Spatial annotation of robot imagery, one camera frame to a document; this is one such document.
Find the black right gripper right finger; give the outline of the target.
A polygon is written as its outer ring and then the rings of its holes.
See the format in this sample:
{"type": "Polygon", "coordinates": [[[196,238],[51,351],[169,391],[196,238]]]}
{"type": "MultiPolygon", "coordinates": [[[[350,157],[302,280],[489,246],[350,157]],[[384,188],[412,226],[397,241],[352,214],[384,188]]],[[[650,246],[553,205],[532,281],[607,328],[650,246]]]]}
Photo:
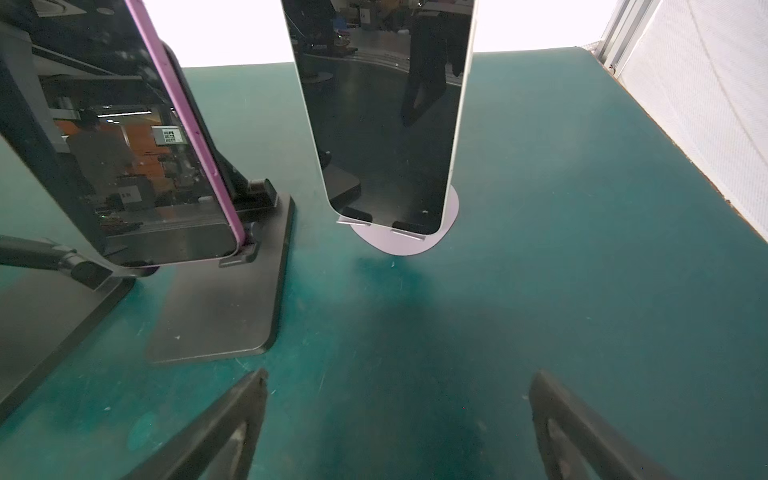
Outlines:
{"type": "Polygon", "coordinates": [[[673,479],[551,372],[529,387],[538,451],[549,479],[673,479]]]}

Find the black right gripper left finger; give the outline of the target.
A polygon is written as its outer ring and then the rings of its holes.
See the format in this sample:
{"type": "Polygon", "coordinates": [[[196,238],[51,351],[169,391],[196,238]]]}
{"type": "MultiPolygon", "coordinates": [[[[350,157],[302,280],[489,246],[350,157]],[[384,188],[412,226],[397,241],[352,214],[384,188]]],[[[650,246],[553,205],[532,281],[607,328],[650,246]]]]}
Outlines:
{"type": "Polygon", "coordinates": [[[263,426],[268,372],[244,375],[127,479],[246,479],[263,426]]]}

